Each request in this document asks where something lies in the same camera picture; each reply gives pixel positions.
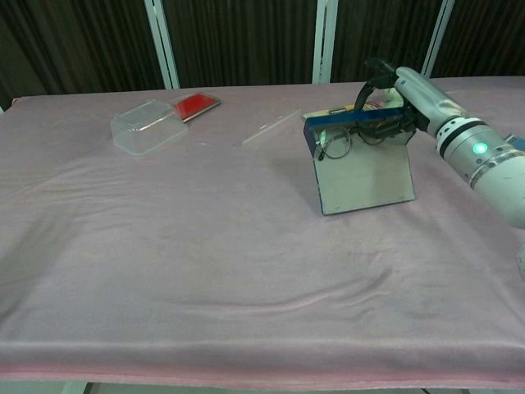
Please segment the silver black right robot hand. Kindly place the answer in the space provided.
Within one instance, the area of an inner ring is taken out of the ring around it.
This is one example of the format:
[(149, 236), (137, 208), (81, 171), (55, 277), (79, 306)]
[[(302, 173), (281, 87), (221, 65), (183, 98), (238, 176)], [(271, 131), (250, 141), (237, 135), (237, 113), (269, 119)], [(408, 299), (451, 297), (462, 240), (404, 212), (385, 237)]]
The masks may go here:
[(450, 119), (465, 117), (466, 110), (428, 78), (406, 66), (395, 67), (380, 58), (365, 62), (373, 76), (365, 83), (354, 102), (354, 111), (361, 111), (375, 89), (395, 88), (416, 113), (417, 128), (435, 137)]

